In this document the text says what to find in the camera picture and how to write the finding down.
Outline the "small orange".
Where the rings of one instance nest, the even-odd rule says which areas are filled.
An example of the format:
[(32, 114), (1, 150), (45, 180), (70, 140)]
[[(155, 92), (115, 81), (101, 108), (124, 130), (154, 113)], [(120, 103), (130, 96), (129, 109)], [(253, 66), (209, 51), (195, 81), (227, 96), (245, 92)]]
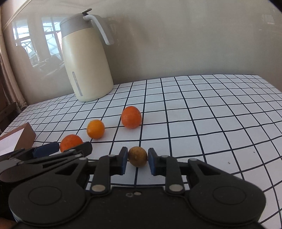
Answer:
[(105, 126), (101, 120), (92, 120), (87, 125), (87, 135), (92, 139), (99, 139), (105, 133)]

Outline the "cream thermos jug grey lid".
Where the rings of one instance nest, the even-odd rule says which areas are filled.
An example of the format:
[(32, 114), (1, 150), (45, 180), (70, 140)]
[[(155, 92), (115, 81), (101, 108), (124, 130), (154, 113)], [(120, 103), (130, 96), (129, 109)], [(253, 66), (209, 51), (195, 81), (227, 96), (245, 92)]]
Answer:
[(114, 44), (110, 29), (91, 10), (74, 14), (60, 23), (62, 53), (66, 72), (78, 100), (88, 102), (104, 97), (113, 89), (103, 44)]

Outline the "brown kiwi fruit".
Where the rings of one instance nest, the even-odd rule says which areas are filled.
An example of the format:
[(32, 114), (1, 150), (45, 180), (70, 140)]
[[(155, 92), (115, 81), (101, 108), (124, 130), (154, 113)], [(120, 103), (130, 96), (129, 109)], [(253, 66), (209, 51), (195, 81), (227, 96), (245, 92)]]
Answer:
[(141, 168), (146, 165), (148, 160), (148, 155), (143, 148), (139, 146), (135, 146), (129, 150), (128, 160), (133, 166)]

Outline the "wooden sofa orange tufted cushion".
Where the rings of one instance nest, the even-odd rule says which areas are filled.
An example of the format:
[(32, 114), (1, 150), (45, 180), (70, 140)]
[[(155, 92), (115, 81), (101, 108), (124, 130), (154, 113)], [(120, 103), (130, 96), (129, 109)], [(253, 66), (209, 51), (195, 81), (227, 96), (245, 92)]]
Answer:
[(1, 134), (11, 123), (12, 119), (14, 118), (15, 112), (16, 103), (9, 102), (7, 96), (5, 95), (4, 87), (1, 83)]

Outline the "large orange tangerine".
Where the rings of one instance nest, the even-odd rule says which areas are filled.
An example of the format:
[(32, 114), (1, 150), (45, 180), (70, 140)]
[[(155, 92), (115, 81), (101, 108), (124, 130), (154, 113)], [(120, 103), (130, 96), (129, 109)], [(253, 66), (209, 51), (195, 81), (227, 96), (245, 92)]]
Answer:
[(82, 143), (83, 140), (79, 136), (74, 134), (67, 135), (63, 138), (63, 140), (60, 143), (60, 151), (64, 152), (75, 146), (81, 145)]

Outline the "brown cardboard box tray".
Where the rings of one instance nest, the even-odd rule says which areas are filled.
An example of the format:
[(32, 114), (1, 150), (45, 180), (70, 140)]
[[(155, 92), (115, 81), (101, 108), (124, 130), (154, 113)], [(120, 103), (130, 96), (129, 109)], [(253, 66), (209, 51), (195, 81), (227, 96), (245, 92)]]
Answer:
[(1, 136), (1, 156), (22, 148), (31, 148), (36, 133), (29, 123), (21, 125)]

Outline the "white black grid tablecloth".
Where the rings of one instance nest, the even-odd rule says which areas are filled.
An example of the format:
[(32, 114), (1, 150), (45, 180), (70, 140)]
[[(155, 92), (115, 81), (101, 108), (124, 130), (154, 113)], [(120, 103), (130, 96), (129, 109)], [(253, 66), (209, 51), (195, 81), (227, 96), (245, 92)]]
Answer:
[[(135, 106), (135, 129), (121, 114)], [(101, 120), (97, 140), (87, 125)], [(281, 228), (281, 91), (257, 75), (182, 75), (117, 84), (106, 96), (81, 102), (69, 94), (28, 106), (5, 129), (29, 123), (34, 146), (74, 134), (92, 143), (89, 159), (117, 154), (122, 147), (153, 148), (181, 162), (202, 160), (263, 190), (260, 222)]]

